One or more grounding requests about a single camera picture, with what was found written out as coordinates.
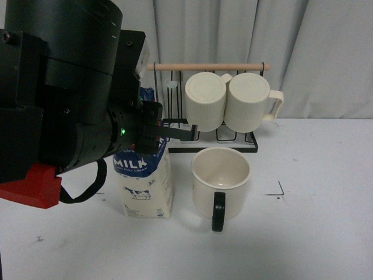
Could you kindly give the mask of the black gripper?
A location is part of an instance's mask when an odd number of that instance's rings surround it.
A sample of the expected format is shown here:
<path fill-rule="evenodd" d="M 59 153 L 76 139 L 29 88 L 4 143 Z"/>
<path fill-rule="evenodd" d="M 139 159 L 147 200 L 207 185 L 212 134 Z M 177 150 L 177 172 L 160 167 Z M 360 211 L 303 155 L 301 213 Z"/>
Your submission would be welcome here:
<path fill-rule="evenodd" d="M 159 150 L 160 137 L 194 141 L 198 136 L 197 125 L 190 130 L 160 126 L 162 104 L 155 101 L 141 101 L 139 108 L 110 103 L 108 115 L 112 123 L 108 155 L 130 148 L 136 153 L 154 155 Z"/>

